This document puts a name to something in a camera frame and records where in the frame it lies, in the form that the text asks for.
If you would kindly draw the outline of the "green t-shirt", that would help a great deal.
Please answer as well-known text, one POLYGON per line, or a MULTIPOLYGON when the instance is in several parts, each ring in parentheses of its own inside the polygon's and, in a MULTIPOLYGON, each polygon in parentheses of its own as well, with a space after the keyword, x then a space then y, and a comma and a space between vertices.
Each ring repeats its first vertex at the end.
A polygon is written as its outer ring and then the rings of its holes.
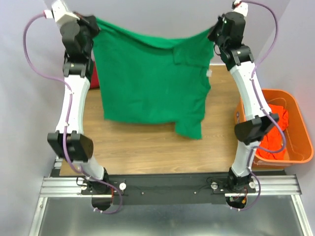
POLYGON ((186 38, 132 32, 97 19, 94 58, 104 118, 134 124, 174 123, 177 134, 199 140, 211 89, 213 43, 202 31, 186 38))

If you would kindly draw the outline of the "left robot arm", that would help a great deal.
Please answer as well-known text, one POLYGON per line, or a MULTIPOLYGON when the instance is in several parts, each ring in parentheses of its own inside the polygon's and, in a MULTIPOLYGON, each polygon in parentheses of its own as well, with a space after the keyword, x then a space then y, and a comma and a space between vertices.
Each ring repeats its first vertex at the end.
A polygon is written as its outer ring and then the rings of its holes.
POLYGON ((110 192, 108 173, 94 158, 94 144, 83 131, 84 107, 94 68, 93 39, 100 28, 94 15, 75 13, 75 16, 77 19, 60 27, 65 47, 64 98, 56 130, 47 135, 47 141, 58 158, 86 177, 91 192, 107 194, 110 192))

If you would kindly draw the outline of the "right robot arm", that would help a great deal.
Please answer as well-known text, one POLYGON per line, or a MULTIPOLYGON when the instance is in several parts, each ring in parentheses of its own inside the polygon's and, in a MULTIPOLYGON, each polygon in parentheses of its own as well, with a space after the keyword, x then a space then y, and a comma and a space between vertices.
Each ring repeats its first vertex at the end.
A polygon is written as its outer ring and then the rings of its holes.
POLYGON ((220 58, 237 85, 246 119, 234 127, 238 145, 226 181, 227 189, 233 193, 249 185, 255 152, 279 120, 279 116, 271 112, 257 76, 252 74, 254 58, 250 47, 242 42, 245 25, 244 14, 233 10, 219 16, 208 34, 208 39, 218 46, 220 58))

